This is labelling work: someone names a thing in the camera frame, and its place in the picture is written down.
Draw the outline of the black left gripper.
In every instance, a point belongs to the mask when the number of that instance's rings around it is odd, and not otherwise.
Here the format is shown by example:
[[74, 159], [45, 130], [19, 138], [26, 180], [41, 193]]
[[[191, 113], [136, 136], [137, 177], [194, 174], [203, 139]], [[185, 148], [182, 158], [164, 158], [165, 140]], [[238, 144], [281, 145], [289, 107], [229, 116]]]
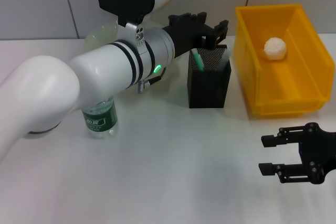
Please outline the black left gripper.
[[173, 41], [175, 58], [194, 48], [215, 49], [226, 38], [228, 21], [211, 28], [205, 24], [206, 17], [207, 12], [169, 16], [169, 25], [164, 30]]

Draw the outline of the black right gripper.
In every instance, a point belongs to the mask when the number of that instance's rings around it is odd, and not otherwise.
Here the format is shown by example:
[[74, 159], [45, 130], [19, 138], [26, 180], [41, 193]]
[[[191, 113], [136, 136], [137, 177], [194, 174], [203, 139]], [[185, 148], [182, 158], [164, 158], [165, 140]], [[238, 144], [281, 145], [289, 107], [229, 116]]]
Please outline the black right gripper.
[[305, 126], [281, 127], [276, 136], [261, 137], [264, 147], [276, 147], [290, 143], [299, 144], [302, 164], [259, 163], [263, 176], [277, 175], [282, 184], [322, 184], [328, 173], [335, 170], [335, 133], [326, 132], [317, 123]]

